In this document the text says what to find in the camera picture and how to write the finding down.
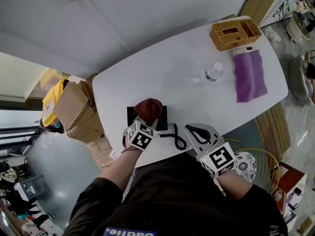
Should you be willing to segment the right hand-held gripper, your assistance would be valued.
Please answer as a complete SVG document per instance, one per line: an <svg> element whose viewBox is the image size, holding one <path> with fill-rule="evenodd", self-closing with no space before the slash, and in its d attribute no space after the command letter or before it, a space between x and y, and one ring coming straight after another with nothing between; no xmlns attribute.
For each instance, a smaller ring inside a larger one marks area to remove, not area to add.
<svg viewBox="0 0 315 236"><path fill-rule="evenodd" d="M219 138L214 127L206 124L187 124L185 133L197 154L205 153L207 146L212 146ZM235 155L229 142L224 142L204 156L198 156L197 160L213 177L218 178L234 168Z"/></svg>

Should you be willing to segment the black device with cable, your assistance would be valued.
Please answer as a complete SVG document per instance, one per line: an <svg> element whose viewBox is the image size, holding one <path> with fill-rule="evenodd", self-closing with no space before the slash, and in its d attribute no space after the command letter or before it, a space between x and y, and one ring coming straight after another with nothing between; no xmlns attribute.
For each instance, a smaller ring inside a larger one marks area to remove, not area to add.
<svg viewBox="0 0 315 236"><path fill-rule="evenodd" d="M131 126L133 122L139 118L138 113L133 109L133 107L127 107L127 125ZM167 121L167 106L162 107L161 115L158 118L156 131L166 131L168 129L168 121Z"/></svg>

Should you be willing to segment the person's left forearm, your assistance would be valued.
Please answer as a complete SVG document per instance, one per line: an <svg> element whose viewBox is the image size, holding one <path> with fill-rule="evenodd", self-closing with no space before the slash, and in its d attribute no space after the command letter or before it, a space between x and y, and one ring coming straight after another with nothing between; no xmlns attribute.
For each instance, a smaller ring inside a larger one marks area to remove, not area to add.
<svg viewBox="0 0 315 236"><path fill-rule="evenodd" d="M142 150L133 146L124 149L119 158L99 177L111 181L124 193L141 153Z"/></svg>

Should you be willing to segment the person's right forearm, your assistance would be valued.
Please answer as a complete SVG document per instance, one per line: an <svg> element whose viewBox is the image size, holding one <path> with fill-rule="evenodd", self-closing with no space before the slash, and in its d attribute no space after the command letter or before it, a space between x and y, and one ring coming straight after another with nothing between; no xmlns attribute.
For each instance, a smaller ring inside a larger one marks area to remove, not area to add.
<svg viewBox="0 0 315 236"><path fill-rule="evenodd" d="M224 191L236 200L243 198L251 189L252 183L230 170L217 178Z"/></svg>

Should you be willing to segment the flattened cardboard on floor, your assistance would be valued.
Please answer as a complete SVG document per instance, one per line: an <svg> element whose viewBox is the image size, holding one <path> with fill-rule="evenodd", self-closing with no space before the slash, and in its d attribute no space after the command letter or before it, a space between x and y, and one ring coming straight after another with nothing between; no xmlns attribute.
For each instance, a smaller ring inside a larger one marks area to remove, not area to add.
<svg viewBox="0 0 315 236"><path fill-rule="evenodd" d="M110 156L112 147L106 137L100 137L97 140L88 143L87 147L92 158L102 172L114 162L114 159Z"/></svg>

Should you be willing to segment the person's black shirt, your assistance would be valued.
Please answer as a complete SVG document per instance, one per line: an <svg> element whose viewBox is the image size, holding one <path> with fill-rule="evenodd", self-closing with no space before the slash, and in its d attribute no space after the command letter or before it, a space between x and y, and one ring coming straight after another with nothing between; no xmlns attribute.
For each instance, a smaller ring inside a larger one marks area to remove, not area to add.
<svg viewBox="0 0 315 236"><path fill-rule="evenodd" d="M186 154L139 168L127 195L96 178L78 197L63 236L288 236L272 199L254 185L223 194Z"/></svg>

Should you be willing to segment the clear plastic water bottle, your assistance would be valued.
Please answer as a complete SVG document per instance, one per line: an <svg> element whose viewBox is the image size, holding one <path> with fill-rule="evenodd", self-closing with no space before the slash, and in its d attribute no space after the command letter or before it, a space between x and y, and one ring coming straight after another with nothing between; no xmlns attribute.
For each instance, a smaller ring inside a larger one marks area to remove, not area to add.
<svg viewBox="0 0 315 236"><path fill-rule="evenodd" d="M209 82L215 82L223 75L223 65L220 62L215 62L205 70L205 79Z"/></svg>

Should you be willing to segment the wooden slat board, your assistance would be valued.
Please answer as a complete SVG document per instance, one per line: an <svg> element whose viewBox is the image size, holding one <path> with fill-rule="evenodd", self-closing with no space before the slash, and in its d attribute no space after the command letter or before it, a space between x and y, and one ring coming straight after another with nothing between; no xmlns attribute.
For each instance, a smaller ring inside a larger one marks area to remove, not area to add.
<svg viewBox="0 0 315 236"><path fill-rule="evenodd" d="M288 125L281 102L254 118L265 150L278 161L291 147Z"/></svg>

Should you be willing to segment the small open cardboard box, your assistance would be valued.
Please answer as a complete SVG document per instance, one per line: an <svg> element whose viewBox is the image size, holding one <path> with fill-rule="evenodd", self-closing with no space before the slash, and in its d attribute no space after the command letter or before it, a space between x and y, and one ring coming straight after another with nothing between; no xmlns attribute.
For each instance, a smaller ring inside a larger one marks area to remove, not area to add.
<svg viewBox="0 0 315 236"><path fill-rule="evenodd" d="M57 100L53 113L67 131L87 120L96 113L92 88L86 81L69 82Z"/></svg>

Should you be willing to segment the purple towel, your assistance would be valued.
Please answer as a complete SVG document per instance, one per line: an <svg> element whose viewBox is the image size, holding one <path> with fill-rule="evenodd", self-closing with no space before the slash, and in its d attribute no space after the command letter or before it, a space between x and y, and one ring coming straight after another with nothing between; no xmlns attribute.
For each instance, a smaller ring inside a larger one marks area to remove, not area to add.
<svg viewBox="0 0 315 236"><path fill-rule="evenodd" d="M247 103L268 93L259 50L232 57L238 103Z"/></svg>

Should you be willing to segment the white flat device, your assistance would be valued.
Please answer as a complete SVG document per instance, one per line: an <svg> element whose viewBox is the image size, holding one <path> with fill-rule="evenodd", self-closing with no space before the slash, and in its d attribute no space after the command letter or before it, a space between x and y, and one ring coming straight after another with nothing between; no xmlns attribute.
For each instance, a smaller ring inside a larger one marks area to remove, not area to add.
<svg viewBox="0 0 315 236"><path fill-rule="evenodd" d="M256 51L255 46L247 46L247 47L241 47L241 48L236 48L232 51L233 56L244 54L244 53L250 53Z"/></svg>

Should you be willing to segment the woven wicker tissue basket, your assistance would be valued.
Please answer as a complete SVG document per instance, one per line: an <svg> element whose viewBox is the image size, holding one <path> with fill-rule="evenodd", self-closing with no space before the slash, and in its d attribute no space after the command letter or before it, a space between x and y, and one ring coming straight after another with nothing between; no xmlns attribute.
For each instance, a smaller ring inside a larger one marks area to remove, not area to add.
<svg viewBox="0 0 315 236"><path fill-rule="evenodd" d="M225 51L254 43L262 33L252 19L243 19L215 23L209 35L215 47Z"/></svg>

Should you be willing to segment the grey padded seat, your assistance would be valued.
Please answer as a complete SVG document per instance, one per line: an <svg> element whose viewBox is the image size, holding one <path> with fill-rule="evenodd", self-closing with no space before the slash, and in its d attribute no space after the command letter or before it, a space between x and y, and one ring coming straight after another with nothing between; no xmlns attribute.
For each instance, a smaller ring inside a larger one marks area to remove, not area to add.
<svg viewBox="0 0 315 236"><path fill-rule="evenodd" d="M301 55L295 57L288 69L289 86L292 94L300 101L309 101L309 90L303 69L304 59Z"/></svg>

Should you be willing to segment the grey storage crate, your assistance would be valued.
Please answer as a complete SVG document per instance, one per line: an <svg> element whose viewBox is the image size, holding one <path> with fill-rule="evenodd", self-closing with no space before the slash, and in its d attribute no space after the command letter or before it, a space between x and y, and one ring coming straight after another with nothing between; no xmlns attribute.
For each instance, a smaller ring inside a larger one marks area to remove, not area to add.
<svg viewBox="0 0 315 236"><path fill-rule="evenodd" d="M22 188L21 197L24 201L37 198L48 190L48 185L44 175L31 177L27 180L20 182Z"/></svg>

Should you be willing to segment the dark window frame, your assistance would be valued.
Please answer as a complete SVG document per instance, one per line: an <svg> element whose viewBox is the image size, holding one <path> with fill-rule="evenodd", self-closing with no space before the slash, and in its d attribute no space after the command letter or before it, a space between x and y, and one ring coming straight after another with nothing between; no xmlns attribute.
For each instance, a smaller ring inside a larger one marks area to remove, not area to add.
<svg viewBox="0 0 315 236"><path fill-rule="evenodd" d="M25 156L43 128L40 99L0 95L0 158Z"/></svg>

